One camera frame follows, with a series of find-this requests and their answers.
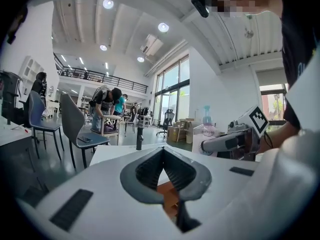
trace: smartphone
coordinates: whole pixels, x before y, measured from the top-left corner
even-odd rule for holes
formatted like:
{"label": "smartphone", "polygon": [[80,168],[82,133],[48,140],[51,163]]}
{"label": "smartphone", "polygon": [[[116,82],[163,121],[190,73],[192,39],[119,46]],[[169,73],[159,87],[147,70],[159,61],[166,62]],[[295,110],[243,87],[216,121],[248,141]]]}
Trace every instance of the smartphone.
{"label": "smartphone", "polygon": [[78,137],[79,140],[88,143],[88,142],[92,142],[92,139],[86,138],[86,137]]}

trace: black shirt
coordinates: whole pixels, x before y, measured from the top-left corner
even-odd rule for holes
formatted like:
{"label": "black shirt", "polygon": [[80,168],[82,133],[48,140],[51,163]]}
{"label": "black shirt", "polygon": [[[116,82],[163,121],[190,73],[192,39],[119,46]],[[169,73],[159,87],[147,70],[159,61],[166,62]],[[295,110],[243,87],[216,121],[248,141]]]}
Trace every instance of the black shirt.
{"label": "black shirt", "polygon": [[112,105],[116,105],[116,101],[113,100],[112,98],[109,98],[109,92],[111,92],[110,90],[108,90],[106,92],[106,97],[105,99],[103,100],[103,91],[100,90],[97,94],[96,94],[96,98],[95,98],[95,102],[97,104],[101,104],[101,110],[103,111],[109,111],[109,108],[112,106]]}
{"label": "black shirt", "polygon": [[[282,57],[289,88],[303,73],[320,43],[317,0],[282,0]],[[297,129],[299,120],[287,102],[284,119]]]}

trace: hand sanitizer bottle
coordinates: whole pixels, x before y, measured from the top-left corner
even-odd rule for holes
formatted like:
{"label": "hand sanitizer bottle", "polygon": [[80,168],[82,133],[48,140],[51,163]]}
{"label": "hand sanitizer bottle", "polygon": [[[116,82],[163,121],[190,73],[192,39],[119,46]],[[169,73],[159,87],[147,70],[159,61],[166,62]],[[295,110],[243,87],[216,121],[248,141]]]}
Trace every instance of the hand sanitizer bottle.
{"label": "hand sanitizer bottle", "polygon": [[220,131],[213,125],[212,117],[210,115],[210,106],[204,106],[202,124],[193,128],[192,152],[216,157],[218,152],[212,153],[203,151],[201,148],[201,142],[214,139],[218,136],[220,136]]}

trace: cardboard box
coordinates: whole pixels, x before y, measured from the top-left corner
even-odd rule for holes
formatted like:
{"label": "cardboard box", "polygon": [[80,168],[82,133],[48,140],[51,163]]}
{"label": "cardboard box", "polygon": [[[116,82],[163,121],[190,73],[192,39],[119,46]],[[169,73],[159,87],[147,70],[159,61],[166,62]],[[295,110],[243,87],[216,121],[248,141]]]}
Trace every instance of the cardboard box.
{"label": "cardboard box", "polygon": [[179,142],[186,139],[187,132],[180,129],[179,139],[178,139],[179,127],[168,126],[168,134],[166,137],[167,141]]}

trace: balcony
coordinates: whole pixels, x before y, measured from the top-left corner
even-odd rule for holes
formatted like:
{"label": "balcony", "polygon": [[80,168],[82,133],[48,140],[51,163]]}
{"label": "balcony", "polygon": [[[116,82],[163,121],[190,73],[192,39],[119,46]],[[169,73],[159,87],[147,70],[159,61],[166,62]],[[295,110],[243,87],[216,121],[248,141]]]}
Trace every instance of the balcony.
{"label": "balcony", "polygon": [[58,59],[56,59],[56,57],[54,59],[55,59],[56,70],[60,76],[78,78],[78,79],[88,80],[96,83],[112,85],[112,86],[119,87],[120,89],[125,88],[125,89],[133,90],[139,93],[143,93],[143,94],[147,93],[147,87],[148,87],[147,85],[126,80],[120,77],[99,73],[92,70],[84,70],[81,68],[69,68],[69,67],[63,66],[62,63]]}

